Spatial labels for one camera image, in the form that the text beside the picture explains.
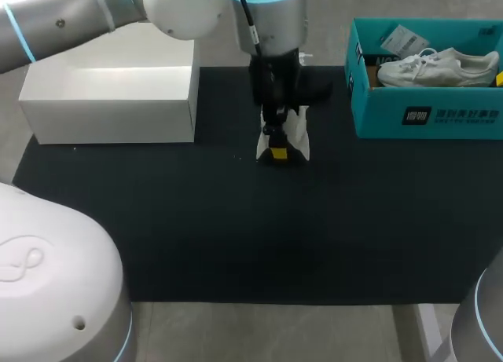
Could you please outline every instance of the white paper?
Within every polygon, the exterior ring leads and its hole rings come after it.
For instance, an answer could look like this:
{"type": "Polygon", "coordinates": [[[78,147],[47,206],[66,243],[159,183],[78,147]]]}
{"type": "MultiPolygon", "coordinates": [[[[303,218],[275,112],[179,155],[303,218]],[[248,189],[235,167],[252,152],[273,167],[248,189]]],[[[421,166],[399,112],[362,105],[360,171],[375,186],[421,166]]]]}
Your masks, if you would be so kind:
{"type": "Polygon", "coordinates": [[[402,25],[399,25],[391,35],[384,40],[381,48],[396,54],[400,58],[405,58],[413,54],[418,54],[429,45],[430,42],[428,40],[402,25]]]}

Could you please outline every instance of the gray floor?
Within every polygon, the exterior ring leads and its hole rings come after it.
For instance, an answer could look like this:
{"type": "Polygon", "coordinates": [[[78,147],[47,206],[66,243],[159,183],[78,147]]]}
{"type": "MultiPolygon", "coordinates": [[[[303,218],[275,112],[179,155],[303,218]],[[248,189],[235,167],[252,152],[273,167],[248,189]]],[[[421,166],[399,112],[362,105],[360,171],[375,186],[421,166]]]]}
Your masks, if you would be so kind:
{"type": "MultiPolygon", "coordinates": [[[[503,18],[501,0],[308,0],[308,64],[338,65],[356,16],[503,18]]],[[[203,65],[246,65],[230,13],[202,41],[203,65]]],[[[0,75],[0,181],[31,135],[17,106],[26,69],[0,75]]],[[[445,336],[456,306],[436,306],[445,336]]],[[[137,303],[138,362],[421,360],[410,308],[137,303]]]]}

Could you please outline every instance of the white box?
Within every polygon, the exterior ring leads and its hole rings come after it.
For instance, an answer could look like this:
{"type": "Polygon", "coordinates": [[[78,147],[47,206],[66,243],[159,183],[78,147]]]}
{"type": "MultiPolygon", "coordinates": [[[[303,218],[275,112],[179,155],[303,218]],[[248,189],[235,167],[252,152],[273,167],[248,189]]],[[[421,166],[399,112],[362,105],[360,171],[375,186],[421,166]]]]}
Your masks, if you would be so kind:
{"type": "Polygon", "coordinates": [[[194,41],[136,23],[32,64],[19,101],[40,144],[194,142],[194,41]]]}

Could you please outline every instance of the logo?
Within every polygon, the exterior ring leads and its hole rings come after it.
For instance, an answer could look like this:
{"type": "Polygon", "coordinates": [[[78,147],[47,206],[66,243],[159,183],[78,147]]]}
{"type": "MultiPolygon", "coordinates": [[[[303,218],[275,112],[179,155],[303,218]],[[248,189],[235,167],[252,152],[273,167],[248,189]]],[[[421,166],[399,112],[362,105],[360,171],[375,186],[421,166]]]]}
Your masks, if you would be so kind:
{"type": "Polygon", "coordinates": [[[25,295],[51,279],[53,245],[40,236],[13,236],[0,241],[0,298],[25,295]]]}
{"type": "Polygon", "coordinates": [[[496,109],[437,109],[437,124],[494,124],[500,115],[496,109]]]}
{"type": "Polygon", "coordinates": [[[353,73],[350,71],[349,79],[347,80],[347,90],[349,91],[350,99],[353,97],[353,89],[354,89],[354,79],[353,79],[353,73]]]}
{"type": "Polygon", "coordinates": [[[431,107],[408,107],[403,116],[402,125],[426,125],[430,114],[431,107]]]}
{"type": "Polygon", "coordinates": [[[392,61],[400,61],[399,57],[393,56],[393,57],[377,57],[376,58],[376,66],[385,64],[387,62],[392,62],[392,61]]]}
{"type": "Polygon", "coordinates": [[[497,26],[480,28],[479,36],[494,36],[497,32],[497,26]]]}
{"type": "Polygon", "coordinates": [[[360,46],[360,43],[357,42],[356,43],[356,58],[358,59],[358,65],[360,64],[360,60],[362,59],[362,57],[363,57],[362,47],[360,46]]]}

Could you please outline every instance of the shoelace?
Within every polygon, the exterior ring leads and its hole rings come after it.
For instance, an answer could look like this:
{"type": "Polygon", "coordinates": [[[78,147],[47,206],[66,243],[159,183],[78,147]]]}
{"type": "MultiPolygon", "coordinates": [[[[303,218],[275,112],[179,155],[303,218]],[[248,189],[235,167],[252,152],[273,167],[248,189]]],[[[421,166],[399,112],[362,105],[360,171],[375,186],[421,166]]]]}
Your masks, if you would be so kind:
{"type": "Polygon", "coordinates": [[[402,60],[400,64],[400,68],[409,68],[413,70],[416,68],[416,72],[412,77],[412,80],[416,79],[416,77],[421,73],[421,70],[429,64],[435,64],[438,58],[435,56],[438,52],[433,48],[425,48],[419,52],[419,54],[415,54],[413,56],[408,56],[402,60]],[[428,56],[423,56],[426,52],[431,52],[428,56]]]}

